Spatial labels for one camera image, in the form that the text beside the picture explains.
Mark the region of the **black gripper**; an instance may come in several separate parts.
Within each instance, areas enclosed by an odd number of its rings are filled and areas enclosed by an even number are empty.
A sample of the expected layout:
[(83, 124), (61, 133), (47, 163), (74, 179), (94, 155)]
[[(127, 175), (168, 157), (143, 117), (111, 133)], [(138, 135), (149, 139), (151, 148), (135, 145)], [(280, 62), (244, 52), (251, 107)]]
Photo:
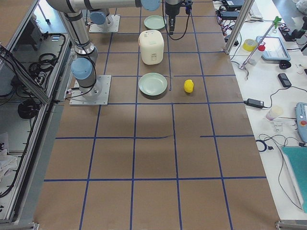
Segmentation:
[(193, 1), (191, 0), (166, 0), (165, 12), (168, 17), (169, 34), (173, 35), (175, 30), (175, 16), (179, 15), (180, 8), (185, 8), (186, 15), (190, 14)]

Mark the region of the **green plate near arm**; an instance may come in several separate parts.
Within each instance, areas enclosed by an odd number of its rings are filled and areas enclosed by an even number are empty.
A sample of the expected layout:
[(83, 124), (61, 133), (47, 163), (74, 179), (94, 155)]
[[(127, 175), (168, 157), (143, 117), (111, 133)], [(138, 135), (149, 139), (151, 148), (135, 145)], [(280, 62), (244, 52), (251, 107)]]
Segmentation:
[(138, 87), (146, 95), (158, 96), (167, 89), (167, 80), (159, 73), (146, 73), (139, 79)]
[(144, 19), (144, 25), (150, 30), (161, 30), (165, 28), (165, 19), (160, 15), (151, 15)]

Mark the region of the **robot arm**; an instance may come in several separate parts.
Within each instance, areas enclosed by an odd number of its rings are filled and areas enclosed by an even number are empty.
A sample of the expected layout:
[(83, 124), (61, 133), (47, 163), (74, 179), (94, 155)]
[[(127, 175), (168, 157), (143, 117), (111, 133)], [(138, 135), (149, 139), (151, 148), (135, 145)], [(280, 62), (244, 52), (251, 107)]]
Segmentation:
[(113, 18), (109, 12), (109, 8), (90, 11), (90, 19), (94, 24), (105, 29), (111, 27), (114, 24)]
[(90, 38), (83, 20), (83, 10), (106, 14), (110, 8), (144, 7), (155, 11), (161, 6), (158, 0), (50, 0), (57, 10), (75, 47), (77, 58), (71, 64), (71, 72), (79, 84), (78, 105), (106, 105), (109, 96), (109, 75), (98, 76), (95, 63), (98, 52)]

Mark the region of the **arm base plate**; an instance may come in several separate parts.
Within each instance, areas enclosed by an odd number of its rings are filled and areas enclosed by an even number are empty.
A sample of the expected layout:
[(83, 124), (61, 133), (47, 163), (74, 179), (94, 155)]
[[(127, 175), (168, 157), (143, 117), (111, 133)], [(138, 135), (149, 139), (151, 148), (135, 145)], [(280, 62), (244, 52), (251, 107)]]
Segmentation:
[(102, 12), (92, 12), (90, 19), (90, 33), (117, 33), (119, 29), (120, 15), (106, 16)]
[(79, 89), (72, 92), (70, 105), (71, 106), (107, 106), (111, 85), (111, 75), (98, 75), (94, 87), (85, 89), (80, 88), (77, 80), (74, 87)]

